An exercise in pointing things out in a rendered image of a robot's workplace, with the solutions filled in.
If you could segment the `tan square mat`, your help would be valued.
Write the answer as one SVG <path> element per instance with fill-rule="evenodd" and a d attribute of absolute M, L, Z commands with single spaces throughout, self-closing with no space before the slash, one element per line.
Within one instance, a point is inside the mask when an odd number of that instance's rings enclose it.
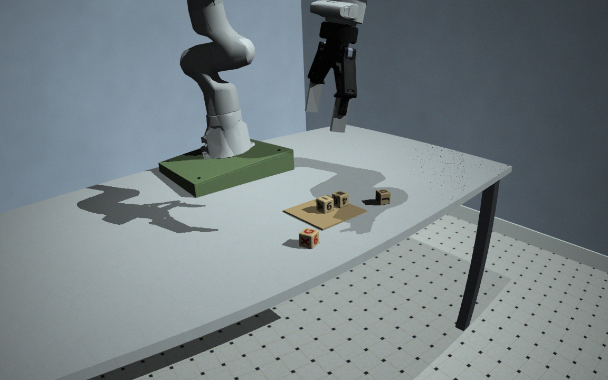
<path fill-rule="evenodd" d="M 304 204 L 285 209 L 284 212 L 307 222 L 307 224 L 317 227 L 319 230 L 326 230 L 341 222 L 361 215 L 367 212 L 367 210 L 356 205 L 348 204 L 341 208 L 335 206 L 335 209 L 331 210 L 331 212 L 322 213 L 317 210 L 316 199 L 313 199 Z"/>

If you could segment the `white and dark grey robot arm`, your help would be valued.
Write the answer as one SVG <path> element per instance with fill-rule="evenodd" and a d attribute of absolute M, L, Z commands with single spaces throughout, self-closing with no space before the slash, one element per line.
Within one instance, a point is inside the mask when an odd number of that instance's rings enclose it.
<path fill-rule="evenodd" d="M 179 59 L 184 74 L 198 83 L 204 95 L 207 128 L 201 137 L 201 144 L 206 144 L 201 147 L 203 159 L 243 154 L 255 143 L 242 121 L 237 88 L 220 79 L 218 72 L 249 65 L 255 46 L 230 26 L 222 0 L 187 0 L 187 5 L 195 32 L 212 40 L 184 50 Z M 366 5 L 367 0 L 318 0 L 311 3 L 310 12 L 327 22 L 356 26 L 364 22 Z"/>

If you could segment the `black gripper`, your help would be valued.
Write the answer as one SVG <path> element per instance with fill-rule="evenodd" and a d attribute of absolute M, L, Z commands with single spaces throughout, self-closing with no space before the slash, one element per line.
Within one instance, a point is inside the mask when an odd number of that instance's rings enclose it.
<path fill-rule="evenodd" d="M 348 24 L 322 22 L 319 37 L 327 41 L 319 42 L 307 75 L 311 84 L 307 93 L 306 111 L 318 112 L 324 79 L 330 68 L 335 72 L 336 99 L 330 125 L 332 132 L 345 133 L 350 100 L 357 97 L 356 50 L 348 48 L 349 43 L 357 42 L 357 35 L 358 28 Z"/>

